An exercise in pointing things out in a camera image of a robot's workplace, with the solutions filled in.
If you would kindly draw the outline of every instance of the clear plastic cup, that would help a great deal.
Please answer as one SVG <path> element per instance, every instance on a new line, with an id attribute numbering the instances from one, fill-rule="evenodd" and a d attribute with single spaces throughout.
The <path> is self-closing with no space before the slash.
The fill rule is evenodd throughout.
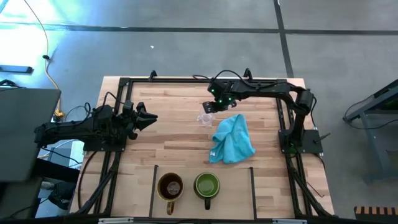
<path id="1" fill-rule="evenodd" d="M 200 121 L 204 125 L 211 126 L 211 123 L 213 122 L 213 114 L 206 114 L 205 110 L 202 108 L 199 112 L 197 121 Z"/>

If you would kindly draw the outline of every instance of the gray floor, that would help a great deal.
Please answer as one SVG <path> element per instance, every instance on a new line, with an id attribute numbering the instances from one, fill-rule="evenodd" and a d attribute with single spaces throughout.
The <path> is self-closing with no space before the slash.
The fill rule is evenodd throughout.
<path id="1" fill-rule="evenodd" d="M 29 1 L 43 22 L 88 26 L 277 28 L 272 0 Z M 280 0 L 287 29 L 396 30 L 393 0 Z M 35 22 L 23 3 L 10 1 L 0 21 Z M 214 75 L 222 69 L 256 77 L 286 77 L 279 34 L 48 31 L 49 73 L 62 90 L 62 110 L 96 104 L 105 75 Z M 315 121 L 322 133 L 326 174 L 335 213 L 354 218 L 353 207 L 398 204 L 398 181 L 366 185 L 375 172 L 364 131 L 341 118 L 347 107 L 395 80 L 398 36 L 288 35 L 297 78 L 318 98 Z M 0 30 L 0 64 L 29 65 L 32 75 L 0 73 L 27 87 L 53 88 L 40 56 L 39 28 Z M 84 116 L 76 111 L 70 119 Z"/>

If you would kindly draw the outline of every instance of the wooden table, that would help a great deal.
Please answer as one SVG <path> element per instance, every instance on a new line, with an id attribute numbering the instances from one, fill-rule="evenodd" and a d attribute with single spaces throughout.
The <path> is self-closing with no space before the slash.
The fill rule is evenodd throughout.
<path id="1" fill-rule="evenodd" d="M 116 95 L 120 77 L 104 77 L 98 98 L 102 104 L 104 94 Z M 288 82 L 304 87 L 302 78 L 288 78 Z M 238 102 L 237 107 L 214 114 L 211 126 L 197 121 L 204 101 L 212 101 L 204 83 L 135 83 L 131 100 L 145 103 L 147 111 L 159 116 L 156 123 L 145 130 L 137 131 L 135 141 L 128 140 L 122 153 L 112 216 L 148 217 L 154 165 L 160 167 L 195 168 L 254 168 L 256 205 L 258 218 L 294 217 L 285 157 L 280 153 L 277 130 L 279 119 L 276 100 L 273 98 L 248 98 Z M 107 104 L 114 105 L 109 97 Z M 252 146 L 256 153 L 237 164 L 208 163 L 208 152 L 218 124 L 225 118 L 242 113 L 246 117 Z M 312 128 L 311 119 L 305 121 L 306 129 Z M 103 152 L 97 153 L 87 167 L 81 186 L 81 201 L 84 203 L 98 185 Z M 307 182 L 314 196 L 330 213 L 333 213 L 325 171 L 319 158 L 302 154 Z M 304 212 L 303 197 L 297 186 L 300 208 Z M 108 190 L 105 189 L 102 209 Z M 77 210 L 73 200 L 71 212 Z"/>

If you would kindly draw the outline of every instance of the green mug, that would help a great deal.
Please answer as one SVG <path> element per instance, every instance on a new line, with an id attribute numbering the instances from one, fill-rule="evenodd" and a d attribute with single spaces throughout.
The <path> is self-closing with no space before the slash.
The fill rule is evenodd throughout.
<path id="1" fill-rule="evenodd" d="M 193 189 L 198 197 L 205 200 L 205 209 L 209 210 L 211 200 L 215 198 L 220 191 L 220 181 L 213 173 L 204 172 L 196 177 L 193 182 Z"/>

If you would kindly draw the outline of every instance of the blue towel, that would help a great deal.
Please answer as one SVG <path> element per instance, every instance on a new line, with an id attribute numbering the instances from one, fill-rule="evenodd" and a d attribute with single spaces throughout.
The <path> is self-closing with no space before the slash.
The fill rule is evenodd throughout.
<path id="1" fill-rule="evenodd" d="M 209 162 L 223 160 L 226 164 L 240 162 L 251 157 L 256 151 L 250 143 L 248 126 L 242 114 L 225 119 L 213 135 L 216 143 L 210 149 Z"/>

